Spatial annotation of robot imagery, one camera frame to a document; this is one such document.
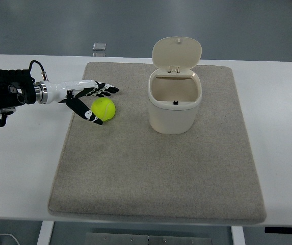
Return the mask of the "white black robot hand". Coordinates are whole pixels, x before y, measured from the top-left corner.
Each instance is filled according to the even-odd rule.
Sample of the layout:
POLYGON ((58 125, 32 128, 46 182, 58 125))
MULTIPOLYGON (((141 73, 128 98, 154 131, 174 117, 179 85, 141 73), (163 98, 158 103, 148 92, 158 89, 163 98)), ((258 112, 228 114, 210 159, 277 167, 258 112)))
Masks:
POLYGON ((44 81, 41 88, 43 94, 39 103, 64 103, 81 118, 98 125, 102 125, 103 121, 80 98, 84 96, 105 97, 119 92, 119 88, 95 80, 70 81, 59 84, 44 81))

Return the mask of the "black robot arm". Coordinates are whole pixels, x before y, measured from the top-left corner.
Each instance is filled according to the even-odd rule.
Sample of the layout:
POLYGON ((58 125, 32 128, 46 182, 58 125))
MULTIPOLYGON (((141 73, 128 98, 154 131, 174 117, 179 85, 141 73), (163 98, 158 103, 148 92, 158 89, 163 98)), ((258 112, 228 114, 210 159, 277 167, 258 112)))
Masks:
POLYGON ((35 102, 47 101, 46 82, 48 81, 43 65, 33 60, 27 69, 0 69, 0 127, 4 127, 9 115, 16 107, 35 102), (31 76, 33 64, 41 69, 42 82, 38 83, 31 76))

